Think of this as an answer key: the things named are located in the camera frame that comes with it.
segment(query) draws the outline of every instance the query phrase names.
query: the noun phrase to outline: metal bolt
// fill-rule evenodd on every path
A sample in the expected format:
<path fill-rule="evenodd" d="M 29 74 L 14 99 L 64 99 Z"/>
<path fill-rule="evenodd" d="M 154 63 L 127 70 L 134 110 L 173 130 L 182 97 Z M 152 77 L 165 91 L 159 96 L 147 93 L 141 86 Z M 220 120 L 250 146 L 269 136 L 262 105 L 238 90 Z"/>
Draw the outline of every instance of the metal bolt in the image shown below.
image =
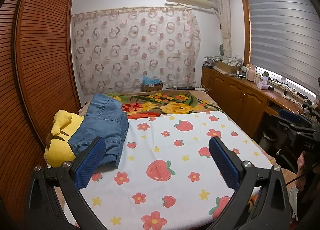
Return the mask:
<path fill-rule="evenodd" d="M 40 166 L 40 165 L 35 166 L 34 170 L 35 170 L 35 171 L 41 170 L 41 166 Z"/>
<path fill-rule="evenodd" d="M 246 168 L 250 168 L 252 166 L 252 163 L 250 161 L 244 161 L 243 162 L 243 165 L 246 167 Z"/>
<path fill-rule="evenodd" d="M 274 166 L 273 166 L 273 169 L 274 169 L 275 171 L 280 171 L 280 170 L 281 170 L 281 168 L 280 168 L 279 165 L 274 165 Z"/>
<path fill-rule="evenodd" d="M 70 162 L 70 161 L 65 161 L 65 162 L 62 164 L 62 166 L 63 166 L 64 168 L 69 168 L 69 167 L 71 166 L 71 162 Z"/>

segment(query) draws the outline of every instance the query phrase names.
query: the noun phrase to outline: bed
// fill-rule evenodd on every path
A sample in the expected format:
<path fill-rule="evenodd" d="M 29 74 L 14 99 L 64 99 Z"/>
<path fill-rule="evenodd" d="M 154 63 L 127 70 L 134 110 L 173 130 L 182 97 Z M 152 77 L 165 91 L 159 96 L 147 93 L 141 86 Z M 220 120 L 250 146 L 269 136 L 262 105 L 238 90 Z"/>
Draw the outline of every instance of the bed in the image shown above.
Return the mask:
<path fill-rule="evenodd" d="M 98 168 L 81 190 L 107 229 L 193 229 L 217 218 L 233 190 L 209 153 L 213 136 L 254 166 L 274 163 L 205 92 L 109 96 L 129 117 L 121 161 L 117 169 Z M 67 205 L 64 212 L 77 226 Z"/>

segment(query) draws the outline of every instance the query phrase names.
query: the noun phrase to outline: wooden countertop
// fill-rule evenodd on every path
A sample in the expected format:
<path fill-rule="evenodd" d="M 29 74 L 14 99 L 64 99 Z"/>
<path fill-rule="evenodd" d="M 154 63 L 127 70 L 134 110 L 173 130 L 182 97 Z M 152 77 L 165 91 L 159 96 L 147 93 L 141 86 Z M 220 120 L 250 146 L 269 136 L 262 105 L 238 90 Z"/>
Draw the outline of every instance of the wooden countertop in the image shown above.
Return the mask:
<path fill-rule="evenodd" d="M 262 90 L 262 89 L 257 88 L 257 85 L 255 83 L 253 83 L 247 79 L 241 79 L 241 78 L 231 77 L 228 75 L 223 75 L 220 72 L 216 71 L 215 69 L 209 69 L 209 70 L 213 70 L 214 72 L 217 72 L 218 74 L 220 74 L 222 76 L 228 77 L 232 81 L 236 81 L 239 84 L 241 84 L 241 85 L 243 85 L 243 86 L 245 86 L 255 92 L 260 93 L 261 95 L 265 96 L 265 98 L 276 103 L 277 105 L 279 105 L 283 109 L 289 110 L 291 112 L 296 112 L 297 110 L 302 111 L 302 108 L 298 104 L 295 104 L 295 103 L 283 98 L 282 95 L 276 91 Z"/>

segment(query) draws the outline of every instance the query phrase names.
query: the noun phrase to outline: striped blind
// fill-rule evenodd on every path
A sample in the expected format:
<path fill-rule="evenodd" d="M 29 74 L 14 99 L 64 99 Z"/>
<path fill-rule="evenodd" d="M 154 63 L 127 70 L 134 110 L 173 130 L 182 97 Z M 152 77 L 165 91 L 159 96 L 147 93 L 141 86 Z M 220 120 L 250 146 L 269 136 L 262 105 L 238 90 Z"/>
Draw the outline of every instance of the striped blind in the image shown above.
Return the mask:
<path fill-rule="evenodd" d="M 250 63 L 319 95 L 320 21 L 309 0 L 248 0 Z"/>

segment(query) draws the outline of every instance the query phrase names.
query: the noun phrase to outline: white blanket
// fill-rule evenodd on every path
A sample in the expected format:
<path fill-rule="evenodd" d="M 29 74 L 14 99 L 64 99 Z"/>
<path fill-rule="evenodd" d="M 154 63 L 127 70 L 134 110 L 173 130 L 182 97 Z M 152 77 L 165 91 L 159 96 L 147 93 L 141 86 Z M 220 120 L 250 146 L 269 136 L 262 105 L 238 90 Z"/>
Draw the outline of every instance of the white blanket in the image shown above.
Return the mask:
<path fill-rule="evenodd" d="M 213 136 L 242 161 L 271 168 L 222 112 L 131 119 L 118 169 L 94 174 L 81 193 L 111 230 L 190 229 L 209 223 L 233 194 L 208 151 Z M 75 224 L 67 206 L 64 210 Z"/>

